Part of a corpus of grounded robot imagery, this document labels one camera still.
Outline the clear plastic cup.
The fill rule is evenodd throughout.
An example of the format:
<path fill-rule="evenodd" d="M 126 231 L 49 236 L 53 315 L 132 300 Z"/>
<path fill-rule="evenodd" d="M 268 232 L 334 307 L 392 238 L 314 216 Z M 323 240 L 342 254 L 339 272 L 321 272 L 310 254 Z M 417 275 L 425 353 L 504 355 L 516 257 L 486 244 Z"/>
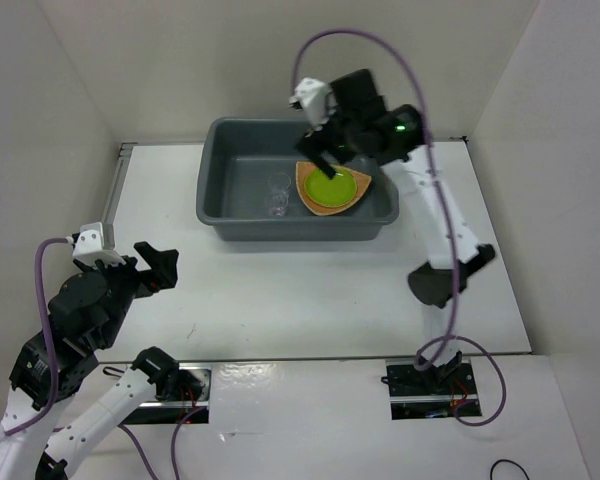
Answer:
<path fill-rule="evenodd" d="M 289 195 L 287 192 L 272 192 L 265 198 L 266 213 L 272 217 L 282 217 L 287 214 Z"/>
<path fill-rule="evenodd" d="M 268 186 L 271 193 L 288 195 L 291 188 L 291 178 L 284 172 L 273 173 L 269 176 Z"/>

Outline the orange woven triangular basket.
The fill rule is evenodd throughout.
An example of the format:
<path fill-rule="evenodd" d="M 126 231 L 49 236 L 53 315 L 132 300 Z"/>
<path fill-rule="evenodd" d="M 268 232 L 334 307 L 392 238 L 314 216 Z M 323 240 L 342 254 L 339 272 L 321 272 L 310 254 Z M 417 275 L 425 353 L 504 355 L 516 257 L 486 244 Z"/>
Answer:
<path fill-rule="evenodd" d="M 303 183 L 307 176 L 314 170 L 318 170 L 312 163 L 308 161 L 298 161 L 295 164 L 295 183 L 296 190 L 302 203 L 309 209 L 309 211 L 316 216 L 332 216 L 345 212 L 355 206 L 366 194 L 367 190 L 371 185 L 372 178 L 370 175 L 352 170 L 348 167 L 335 166 L 335 170 L 345 169 L 353 174 L 356 184 L 357 193 L 355 197 L 346 205 L 336 208 L 323 207 L 308 198 L 304 192 Z"/>

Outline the green round plate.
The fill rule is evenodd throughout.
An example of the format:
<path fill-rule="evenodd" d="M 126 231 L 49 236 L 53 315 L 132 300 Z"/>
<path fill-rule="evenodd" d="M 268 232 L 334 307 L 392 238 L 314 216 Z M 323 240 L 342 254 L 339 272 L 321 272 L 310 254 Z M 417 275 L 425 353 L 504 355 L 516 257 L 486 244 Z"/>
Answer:
<path fill-rule="evenodd" d="M 303 188 L 310 200 L 329 208 L 346 205 L 357 193 L 356 180 L 345 169 L 337 169 L 332 178 L 320 170 L 314 170 L 304 180 Z"/>

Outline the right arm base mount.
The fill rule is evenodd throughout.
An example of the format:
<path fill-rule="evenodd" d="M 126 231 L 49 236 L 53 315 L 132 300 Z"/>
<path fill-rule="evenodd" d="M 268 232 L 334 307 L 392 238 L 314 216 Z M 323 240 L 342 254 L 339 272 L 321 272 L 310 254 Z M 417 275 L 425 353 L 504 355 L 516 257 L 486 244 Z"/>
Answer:
<path fill-rule="evenodd" d="M 471 363 L 457 357 L 451 366 L 419 372 L 410 359 L 386 362 L 380 381 L 387 387 L 393 420 L 480 417 L 477 386 Z"/>

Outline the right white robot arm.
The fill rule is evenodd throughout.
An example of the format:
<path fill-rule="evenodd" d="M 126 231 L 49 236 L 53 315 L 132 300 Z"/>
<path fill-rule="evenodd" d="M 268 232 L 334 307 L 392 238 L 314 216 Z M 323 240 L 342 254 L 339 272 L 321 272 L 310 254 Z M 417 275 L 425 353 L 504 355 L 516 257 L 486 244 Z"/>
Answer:
<path fill-rule="evenodd" d="M 404 200 L 426 251 L 425 262 L 407 276 L 425 326 L 415 368 L 423 389 L 443 391 L 462 360 L 452 337 L 460 294 L 495 259 L 494 246 L 480 243 L 467 226 L 435 167 L 422 112 L 409 104 L 388 108 L 369 70 L 330 83 L 306 77 L 289 104 L 309 123 L 295 148 L 312 164 L 299 192 L 317 214 L 351 205 L 361 189 L 347 165 L 358 157 L 374 161 Z"/>

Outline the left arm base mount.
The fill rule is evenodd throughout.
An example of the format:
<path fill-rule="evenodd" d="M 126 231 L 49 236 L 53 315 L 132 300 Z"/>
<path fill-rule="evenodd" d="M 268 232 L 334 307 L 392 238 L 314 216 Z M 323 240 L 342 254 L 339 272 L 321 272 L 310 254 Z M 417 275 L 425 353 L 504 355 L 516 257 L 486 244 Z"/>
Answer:
<path fill-rule="evenodd" d="M 176 425 L 207 423 L 211 370 L 205 368 L 159 368 L 155 362 L 145 362 L 131 374 L 132 366 L 125 369 L 105 365 L 102 373 L 115 380 L 122 398 L 130 400 L 140 394 L 143 402 L 130 412 L 123 424 Z"/>

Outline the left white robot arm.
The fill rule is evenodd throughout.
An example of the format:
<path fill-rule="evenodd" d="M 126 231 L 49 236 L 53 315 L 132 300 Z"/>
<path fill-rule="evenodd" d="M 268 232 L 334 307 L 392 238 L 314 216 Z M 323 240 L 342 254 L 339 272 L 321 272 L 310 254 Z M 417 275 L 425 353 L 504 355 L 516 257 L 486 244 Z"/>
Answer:
<path fill-rule="evenodd" d="M 69 479 L 92 450 L 142 403 L 179 387 L 179 364 L 162 349 L 142 350 L 120 379 L 81 416 L 58 422 L 97 368 L 96 353 L 113 346 L 133 301 L 175 287 L 179 253 L 138 242 L 136 256 L 97 247 L 78 250 L 83 234 L 43 241 L 34 257 L 41 330 L 21 348 L 9 376 L 0 423 L 0 479 Z M 78 273 L 45 296 L 46 249 L 67 244 Z"/>

